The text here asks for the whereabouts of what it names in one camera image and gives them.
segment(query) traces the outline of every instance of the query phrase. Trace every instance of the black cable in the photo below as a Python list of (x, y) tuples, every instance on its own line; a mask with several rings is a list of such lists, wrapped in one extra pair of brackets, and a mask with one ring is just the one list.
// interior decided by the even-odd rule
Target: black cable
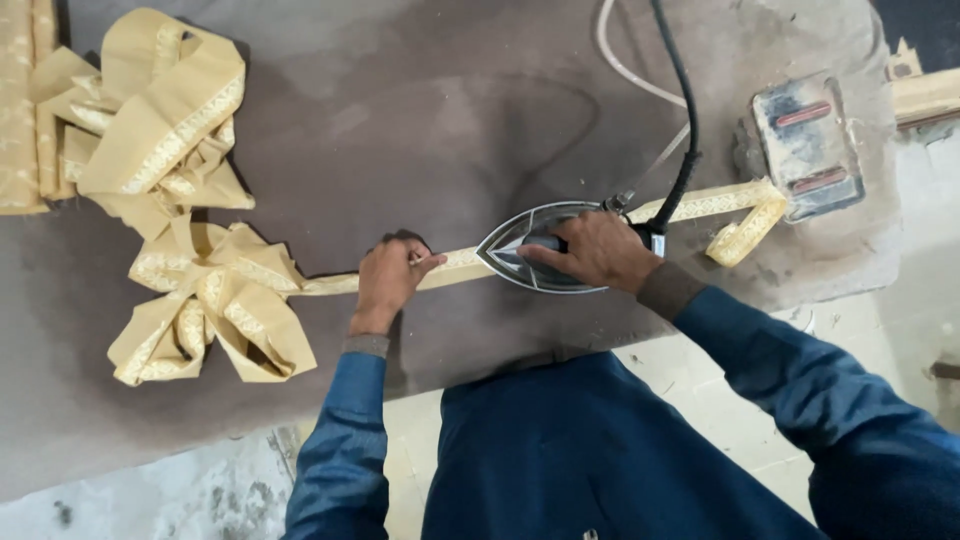
[(677, 71), (677, 79), (680, 80), (680, 88), (684, 93), (686, 100), (686, 111), (690, 116), (690, 148), (684, 155), (684, 163), (680, 166), (680, 173), (677, 175), (677, 181), (674, 182), (670, 193), (666, 196), (663, 206), (657, 215), (647, 221), (647, 226), (653, 233), (666, 234), (667, 223), (670, 217), (680, 204), (681, 198), (686, 191), (686, 185), (693, 176), (693, 170), (697, 166), (702, 154), (697, 150), (697, 144), (700, 142), (700, 122), (697, 120), (697, 105), (693, 101), (693, 89), (690, 88), (690, 80), (686, 76), (684, 61), (680, 58), (680, 52), (677, 50), (677, 43), (673, 40), (673, 34), (670, 33), (670, 27), (667, 26), (666, 17), (663, 16), (663, 5), (660, 0), (650, 0), (654, 8), (654, 16), (657, 19), (657, 27), (663, 36), (663, 44), (666, 45), (666, 52), (670, 55), (673, 67)]

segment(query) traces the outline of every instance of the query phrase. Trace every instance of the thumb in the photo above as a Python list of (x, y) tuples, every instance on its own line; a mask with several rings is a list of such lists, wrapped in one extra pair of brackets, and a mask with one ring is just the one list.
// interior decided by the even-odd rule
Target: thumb
[(422, 258), (420, 262), (414, 264), (412, 268), (417, 283), (423, 281), (423, 277), (426, 276), (430, 270), (444, 263), (446, 263), (446, 255), (431, 255), (430, 257)]
[(565, 274), (570, 273), (570, 255), (562, 254), (559, 251), (553, 251), (538, 244), (527, 244), (516, 248), (516, 254), (521, 257), (531, 258), (537, 262), (549, 264)]

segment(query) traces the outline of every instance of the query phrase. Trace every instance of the man's right hand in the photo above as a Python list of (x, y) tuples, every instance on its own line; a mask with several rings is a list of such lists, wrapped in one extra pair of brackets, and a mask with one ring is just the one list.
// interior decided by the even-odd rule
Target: man's right hand
[(521, 246), (516, 253), (591, 286), (607, 286), (635, 296), (647, 276), (663, 264), (663, 259), (644, 247), (640, 236), (613, 212), (581, 212), (551, 233), (566, 240), (567, 253), (534, 244)]

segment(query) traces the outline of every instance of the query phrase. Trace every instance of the blue shirt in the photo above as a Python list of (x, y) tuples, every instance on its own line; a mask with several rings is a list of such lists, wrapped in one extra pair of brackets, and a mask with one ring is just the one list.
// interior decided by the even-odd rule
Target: blue shirt
[[(422, 538), (960, 538), (960, 439), (886, 381), (717, 288), (673, 322), (809, 454), (819, 528), (602, 353), (444, 392)], [(385, 369), (341, 357), (285, 538), (387, 538)]]

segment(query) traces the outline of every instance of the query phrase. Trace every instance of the person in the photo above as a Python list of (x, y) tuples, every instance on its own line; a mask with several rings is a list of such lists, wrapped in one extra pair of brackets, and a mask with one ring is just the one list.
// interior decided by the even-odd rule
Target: person
[[(606, 352), (445, 390), (422, 538), (960, 538), (960, 439), (886, 381), (653, 255), (615, 214), (585, 212), (555, 234), (566, 254), (521, 254), (635, 295), (810, 456), (818, 527)], [(443, 262), (394, 239), (360, 264), (356, 312), (300, 451), (285, 538), (387, 538), (385, 334)]]

